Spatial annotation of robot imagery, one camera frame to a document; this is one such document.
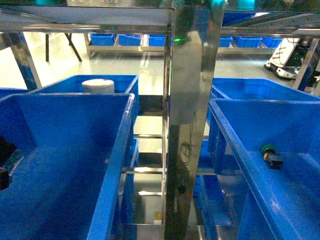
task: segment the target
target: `small electronic component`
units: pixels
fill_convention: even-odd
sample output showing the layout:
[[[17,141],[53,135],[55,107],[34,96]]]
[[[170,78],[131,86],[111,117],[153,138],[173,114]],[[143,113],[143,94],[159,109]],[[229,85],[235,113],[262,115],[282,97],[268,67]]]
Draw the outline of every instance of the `small electronic component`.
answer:
[[[283,158],[276,153],[276,149],[273,145],[269,144],[263,146],[261,152],[263,153],[263,159],[268,168],[281,170],[284,161]]]

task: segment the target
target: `white cylindrical container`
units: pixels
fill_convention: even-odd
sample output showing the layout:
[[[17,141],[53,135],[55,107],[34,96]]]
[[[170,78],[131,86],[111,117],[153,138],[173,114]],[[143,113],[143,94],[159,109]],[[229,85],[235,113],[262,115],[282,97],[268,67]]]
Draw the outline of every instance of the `white cylindrical container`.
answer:
[[[114,94],[115,83],[109,79],[92,79],[82,83],[84,93]]]

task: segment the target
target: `black object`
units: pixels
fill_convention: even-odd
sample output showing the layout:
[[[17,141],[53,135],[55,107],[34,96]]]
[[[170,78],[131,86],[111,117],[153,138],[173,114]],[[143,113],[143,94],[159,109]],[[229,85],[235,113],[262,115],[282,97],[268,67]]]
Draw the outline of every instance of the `black object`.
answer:
[[[275,146],[271,144],[264,145],[261,148],[261,152],[264,154],[263,159],[268,168],[281,170],[284,161],[282,157],[276,153]]]
[[[11,155],[17,149],[12,142],[6,141],[3,136],[0,136],[0,167],[3,167]]]
[[[10,178],[9,172],[0,167],[0,191],[9,187]]]
[[[284,164],[282,157],[278,153],[265,153],[263,159],[270,169],[281,170]]]

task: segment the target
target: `warehouse floor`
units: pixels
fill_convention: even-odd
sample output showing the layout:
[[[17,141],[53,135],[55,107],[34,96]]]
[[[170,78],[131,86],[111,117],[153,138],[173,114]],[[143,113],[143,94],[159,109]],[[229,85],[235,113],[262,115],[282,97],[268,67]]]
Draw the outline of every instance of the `warehouse floor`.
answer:
[[[52,84],[72,75],[79,74],[119,74],[139,75],[139,93],[142,95],[162,95],[164,61],[161,55],[155,53],[140,53],[128,55],[125,53],[98,53],[91,59],[87,55],[84,36],[73,34],[72,41],[79,51],[83,62],[68,45],[68,40],[62,33],[50,35],[50,63],[45,61],[45,34],[26,33],[38,75],[43,86]],[[217,58],[215,77],[226,78],[266,78],[292,86],[292,81],[276,78],[273,73],[264,68],[269,55],[220,54]],[[10,48],[0,51],[0,87],[26,88],[23,78]],[[138,117],[134,132],[136,134],[161,134],[162,118],[153,116]],[[141,139],[140,152],[161,152],[160,139]],[[135,190],[146,192],[161,192],[161,175],[135,176]],[[136,197],[137,224],[153,224],[155,213],[161,212],[161,197]],[[191,210],[190,225],[197,225],[195,210]]]

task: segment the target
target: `blue plastic bin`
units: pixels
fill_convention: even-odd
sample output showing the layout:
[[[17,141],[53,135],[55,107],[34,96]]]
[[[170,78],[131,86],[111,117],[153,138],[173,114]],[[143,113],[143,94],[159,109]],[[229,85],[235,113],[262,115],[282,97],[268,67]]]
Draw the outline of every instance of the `blue plastic bin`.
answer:
[[[205,236],[208,240],[217,239],[216,226],[232,226],[217,176],[200,175],[201,191],[198,198],[204,222]]]
[[[74,75],[64,80],[55,82],[41,89],[31,91],[32,94],[53,94],[53,93],[82,93],[82,83],[91,79],[109,79],[114,81],[114,92],[116,94],[134,94],[135,105],[133,112],[133,122],[136,122],[140,103],[138,75]]]
[[[280,83],[262,78],[214,78],[211,98],[252,99],[281,101],[320,101],[320,97],[284,86]],[[212,114],[208,111],[207,122],[210,123],[209,135],[215,135],[217,126],[211,122]],[[216,141],[209,137],[208,151],[212,153]]]
[[[91,44],[94,46],[113,46],[115,44],[115,34],[91,34]]]
[[[149,46],[151,47],[162,47],[165,45],[164,35],[149,35]]]
[[[232,42],[231,36],[222,36],[220,37],[219,47],[228,48]]]
[[[141,34],[119,34],[119,44],[121,46],[140,46]]]
[[[212,99],[210,110],[219,184],[244,199],[226,201],[242,212],[237,239],[320,239],[320,102]],[[267,144],[283,157],[281,170],[267,167]]]
[[[27,92],[27,89],[0,87],[0,99],[11,94],[26,94]]]
[[[256,15],[253,11],[226,11],[223,15],[222,26],[230,26],[249,19]]]
[[[262,42],[268,48],[277,48],[282,41],[282,38],[263,37]]]
[[[240,37],[233,38],[239,48],[258,48],[261,44],[261,37]]]
[[[0,194],[0,239],[108,239],[130,157],[134,97],[18,94],[0,100],[0,136],[24,155]]]

